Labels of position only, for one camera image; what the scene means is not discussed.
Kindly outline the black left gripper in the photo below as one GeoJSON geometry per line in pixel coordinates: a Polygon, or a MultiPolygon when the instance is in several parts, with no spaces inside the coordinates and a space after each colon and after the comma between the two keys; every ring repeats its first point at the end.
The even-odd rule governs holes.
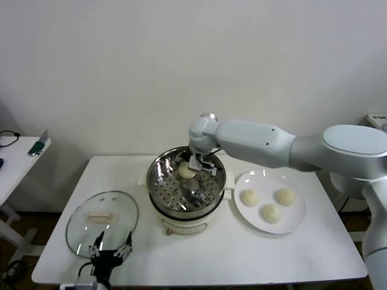
{"type": "Polygon", "coordinates": [[[94,243],[88,247],[88,251],[93,265],[91,275],[97,279],[97,282],[103,286],[110,286],[110,277],[114,268],[121,266],[123,260],[126,260],[132,253],[132,231],[129,232],[124,244],[114,250],[103,250],[100,252],[105,232],[102,231],[94,243]]]}

